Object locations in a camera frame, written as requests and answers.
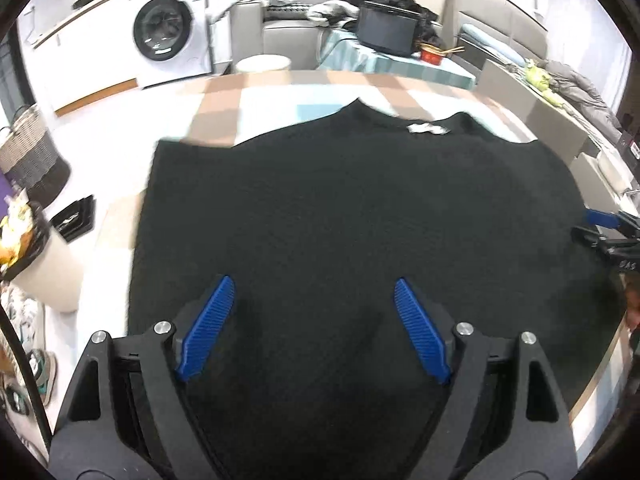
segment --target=metal screw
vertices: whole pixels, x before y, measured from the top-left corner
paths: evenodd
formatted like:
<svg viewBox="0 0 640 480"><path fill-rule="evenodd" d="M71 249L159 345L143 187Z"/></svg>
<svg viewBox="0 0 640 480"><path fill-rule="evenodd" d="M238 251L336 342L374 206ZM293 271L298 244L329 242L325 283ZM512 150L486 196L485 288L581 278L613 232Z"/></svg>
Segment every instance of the metal screw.
<svg viewBox="0 0 640 480"><path fill-rule="evenodd" d="M171 330L171 323L168 321L158 321L154 326L154 332L157 334L166 334Z"/></svg>
<svg viewBox="0 0 640 480"><path fill-rule="evenodd" d="M471 323L458 323L456 325L456 332L460 335L472 335L474 332L474 326Z"/></svg>
<svg viewBox="0 0 640 480"><path fill-rule="evenodd" d="M520 335L520 339L522 339L522 341L528 345L533 345L538 340L538 338L533 332L523 332Z"/></svg>
<svg viewBox="0 0 640 480"><path fill-rule="evenodd" d="M98 330L98 332L94 332L91 336L91 341L94 343L101 343L105 339L107 339L107 333L104 330Z"/></svg>

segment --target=laundry basket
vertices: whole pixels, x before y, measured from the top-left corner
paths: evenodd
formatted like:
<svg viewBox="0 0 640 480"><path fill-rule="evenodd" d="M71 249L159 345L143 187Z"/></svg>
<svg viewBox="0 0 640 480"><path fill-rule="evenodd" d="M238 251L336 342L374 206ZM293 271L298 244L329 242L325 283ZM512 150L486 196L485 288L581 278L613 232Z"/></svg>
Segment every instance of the laundry basket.
<svg viewBox="0 0 640 480"><path fill-rule="evenodd" d="M0 129L0 170L9 182L26 189L30 200L48 206L69 179L70 169L60 157L38 106L21 106L11 127Z"/></svg>

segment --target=white cabinet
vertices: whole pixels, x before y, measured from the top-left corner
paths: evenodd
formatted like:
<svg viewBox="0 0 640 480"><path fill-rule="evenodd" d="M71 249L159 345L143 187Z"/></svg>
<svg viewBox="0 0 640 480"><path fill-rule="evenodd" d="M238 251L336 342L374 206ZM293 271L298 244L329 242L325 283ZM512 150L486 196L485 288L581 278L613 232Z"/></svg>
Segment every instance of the white cabinet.
<svg viewBox="0 0 640 480"><path fill-rule="evenodd" d="M36 59L40 74L38 78L47 88L47 95L51 108L57 110L72 102L72 77L68 71L69 63L66 60L66 49L62 47L60 32L51 36L41 44L36 51Z"/></svg>
<svg viewBox="0 0 640 480"><path fill-rule="evenodd" d="M89 9L37 48L54 110L136 77L126 3Z"/></svg>

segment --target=white bucket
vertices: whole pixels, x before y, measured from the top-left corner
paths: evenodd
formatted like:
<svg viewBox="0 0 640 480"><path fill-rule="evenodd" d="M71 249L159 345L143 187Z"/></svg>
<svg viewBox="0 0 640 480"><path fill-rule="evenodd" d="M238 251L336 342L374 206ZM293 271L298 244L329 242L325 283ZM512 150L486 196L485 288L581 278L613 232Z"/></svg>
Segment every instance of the white bucket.
<svg viewBox="0 0 640 480"><path fill-rule="evenodd" d="M51 228L44 250L12 283L54 310L75 312L83 274L65 239Z"/></svg>
<svg viewBox="0 0 640 480"><path fill-rule="evenodd" d="M270 72L272 70L289 70L291 60L286 56L276 54L258 54L258 56L246 57L236 64L236 72L251 74L257 72Z"/></svg>

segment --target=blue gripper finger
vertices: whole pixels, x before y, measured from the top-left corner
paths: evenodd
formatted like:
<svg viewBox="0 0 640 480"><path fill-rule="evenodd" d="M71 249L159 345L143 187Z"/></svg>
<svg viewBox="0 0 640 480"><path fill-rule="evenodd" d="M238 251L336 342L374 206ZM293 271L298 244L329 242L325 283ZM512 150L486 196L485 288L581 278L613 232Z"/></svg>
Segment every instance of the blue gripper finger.
<svg viewBox="0 0 640 480"><path fill-rule="evenodd" d="M451 370L447 365L444 343L408 283L402 278L396 282L394 303L422 367L440 384L445 383Z"/></svg>
<svg viewBox="0 0 640 480"><path fill-rule="evenodd" d="M620 226L620 220L617 215L595 209L587 209L585 220L591 225L599 225L608 229L617 229Z"/></svg>
<svg viewBox="0 0 640 480"><path fill-rule="evenodd" d="M175 371L182 381L199 374L218 339L236 295L234 280L225 276L182 340L180 363Z"/></svg>

